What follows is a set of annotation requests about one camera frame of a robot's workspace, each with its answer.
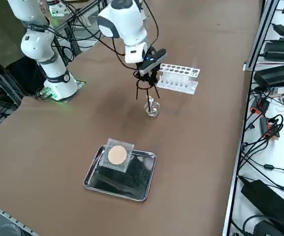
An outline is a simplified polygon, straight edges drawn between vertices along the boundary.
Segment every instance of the black power supply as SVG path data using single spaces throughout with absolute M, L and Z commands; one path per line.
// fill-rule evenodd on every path
M 266 43 L 260 56 L 265 60 L 284 62 L 284 41 Z
M 251 107 L 251 113 L 256 113 L 258 115 L 265 114 L 268 110 L 270 102 L 263 97 L 256 96 Z
M 284 36 L 284 26 L 283 25 L 275 25 L 272 23 L 273 30 L 278 33 L 280 36 Z
M 244 183 L 241 193 L 284 235 L 284 199 L 260 180 L 239 179 Z
M 260 130 L 261 135 L 264 135 L 265 138 L 271 137 L 274 133 L 275 135 L 273 137 L 279 138 L 280 133 L 277 132 L 279 128 L 270 122 L 269 118 L 261 117 L 260 118 Z

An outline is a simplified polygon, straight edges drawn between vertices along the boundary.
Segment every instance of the white robotic arm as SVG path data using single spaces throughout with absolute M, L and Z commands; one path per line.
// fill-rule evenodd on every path
M 126 46 L 126 63 L 139 63 L 149 48 L 139 0 L 111 0 L 98 15 L 97 23 L 106 37 L 121 38 Z
M 49 25 L 36 0 L 8 0 L 14 15 L 24 25 Z M 52 50 L 54 34 L 49 31 L 34 31 L 28 29 L 23 36 L 21 49 L 23 53 L 36 60 L 47 75 L 44 86 L 50 88 L 55 100 L 72 96 L 77 91 L 73 76 L 66 69 L 60 55 Z

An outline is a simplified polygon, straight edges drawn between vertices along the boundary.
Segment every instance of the electronic device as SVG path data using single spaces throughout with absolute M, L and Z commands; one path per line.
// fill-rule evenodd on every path
M 256 96 L 251 107 L 250 111 L 258 115 L 265 114 L 268 110 L 270 102 L 261 96 Z
M 280 36 L 284 36 L 284 26 L 283 25 L 275 25 L 271 23 L 273 26 L 273 30 L 278 33 Z
M 263 88 L 284 87 L 284 65 L 264 70 L 254 74 L 254 80 Z
M 147 37 L 144 28 L 145 13 L 142 9 L 141 0 L 111 0 L 111 2 L 98 14 L 97 24 L 101 33 L 109 38 L 121 38 L 125 44 L 126 63 L 135 63 L 137 70 L 134 76 L 138 79 L 136 83 L 136 99 L 138 90 L 146 90 L 148 104 L 150 98 L 148 89 L 154 87 L 159 98 L 156 84 L 157 73 L 160 63 L 167 57 L 165 49 L 155 50 Z M 148 82 L 148 88 L 139 86 L 139 82 Z
M 284 42 L 268 42 L 264 46 L 263 56 L 265 60 L 284 62 Z
M 277 130 L 279 129 L 278 127 L 276 127 L 276 125 L 274 125 L 273 123 L 271 123 L 269 121 L 270 119 L 267 117 L 261 117 L 260 118 L 260 130 L 261 130 L 261 135 L 265 138 L 270 138 L 270 137 L 276 137 L 279 138 L 280 137 L 280 133 L 277 132 Z
M 274 225 L 261 221 L 253 229 L 254 236 L 284 236 Z
M 67 8 L 59 0 L 47 0 L 52 17 L 63 17 L 69 13 Z
M 260 180 L 249 182 L 243 177 L 239 177 L 239 179 L 244 183 L 241 193 L 258 208 L 264 216 L 284 222 L 283 198 Z M 270 219 L 270 221 L 284 235 L 284 224 L 273 219 Z
M 27 57 L 36 60 L 45 71 L 47 80 L 44 86 L 55 94 L 52 97 L 55 100 L 71 97 L 77 91 L 77 83 L 72 74 L 66 69 L 60 55 L 54 52 L 51 47 L 54 34 L 60 34 L 50 27 L 49 21 L 43 16 L 36 0 L 8 0 L 8 2 L 14 15 L 28 29 L 22 39 L 21 49 Z M 59 7 L 66 12 L 65 8 L 60 7 L 61 3 L 59 1 L 47 0 L 47 2 L 53 9 Z M 73 13 L 73 9 L 65 0 L 61 2 L 65 4 L 69 12 Z M 145 1 L 144 4 L 155 21 L 158 37 L 159 30 L 156 20 Z M 76 14 L 74 14 L 74 17 L 87 29 Z M 134 70 L 133 75 L 138 79 L 136 97 L 139 89 L 146 90 L 149 104 L 148 89 L 152 87 L 156 89 L 156 83 L 158 82 L 156 75 L 160 63 L 166 58 L 167 53 L 165 49 L 156 51 L 152 46 L 157 37 L 149 44 L 147 32 L 144 28 L 144 19 L 145 13 L 142 9 L 141 0 L 111 0 L 97 17 L 97 24 L 102 34 L 111 37 L 112 40 L 113 38 L 121 38 L 124 41 L 126 46 L 125 61 L 126 63 L 135 63 L 136 69 L 123 64 L 119 58 L 120 54 L 115 49 L 114 41 L 113 50 L 101 42 L 100 39 L 97 39 L 116 53 L 124 67 Z M 148 82 L 150 86 L 142 88 L 139 86 L 140 81 Z

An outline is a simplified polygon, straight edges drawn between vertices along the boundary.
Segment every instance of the metal frame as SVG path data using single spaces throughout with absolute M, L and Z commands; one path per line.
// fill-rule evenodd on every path
M 0 67 L 0 88 L 3 89 L 16 107 L 19 107 L 25 92 L 19 87 L 14 77 Z
M 263 13 L 260 19 L 259 27 L 256 32 L 251 51 L 246 62 L 246 71 L 253 71 L 256 61 L 258 59 L 259 53 L 261 51 L 262 45 L 264 43 L 267 31 L 270 27 L 271 21 L 273 19 L 276 7 L 280 0 L 267 0 Z
M 107 6 L 106 0 L 95 0 L 95 1 L 91 2 L 90 4 L 88 4 L 86 7 L 84 7 L 83 9 L 81 9 L 80 11 L 76 12 L 76 16 L 81 17 L 83 14 L 85 14 L 86 12 L 88 12 L 89 10 L 91 10 L 93 7 L 95 7 L 96 5 L 98 5 L 100 3 L 102 3 L 102 8 L 105 8 Z M 67 37 L 72 38 L 72 39 L 76 39 L 74 32 L 73 32 L 73 29 L 71 28 L 71 23 L 73 21 L 74 21 L 73 17 L 70 16 L 65 22 L 63 22 L 59 26 L 55 27 L 54 29 L 58 32 L 61 31 L 61 30 L 64 30 Z M 69 41 L 69 43 L 71 45 L 71 50 L 72 50 L 72 52 L 74 53 L 75 56 L 81 54 L 82 51 L 80 50 L 77 41 Z M 60 48 L 60 43 L 57 40 L 57 36 L 55 36 L 54 44 L 56 45 L 65 66 L 67 66 L 68 62 L 63 57 L 63 53 L 62 53 L 62 50 Z
M 35 231 L 33 231 L 32 229 L 28 228 L 27 225 L 21 223 L 19 220 L 16 220 L 14 217 L 12 217 L 10 214 L 8 214 L 7 212 L 3 211 L 2 209 L 0 209 L 0 214 L 2 216 L 6 217 L 7 219 L 9 219 L 10 221 L 12 221 L 12 223 L 14 223 L 19 228 L 21 228 L 21 230 L 24 230 L 25 232 L 27 232 L 28 234 L 30 234 L 32 236 L 38 236 L 38 234 Z

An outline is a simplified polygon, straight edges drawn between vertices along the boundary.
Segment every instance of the power adapter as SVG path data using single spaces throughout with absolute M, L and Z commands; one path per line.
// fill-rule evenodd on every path
M 270 102 L 261 96 L 256 96 L 251 107 L 250 111 L 258 115 L 266 113 L 270 105 Z
M 283 25 L 275 25 L 273 24 L 273 30 L 278 33 L 280 36 L 284 36 L 284 26 Z

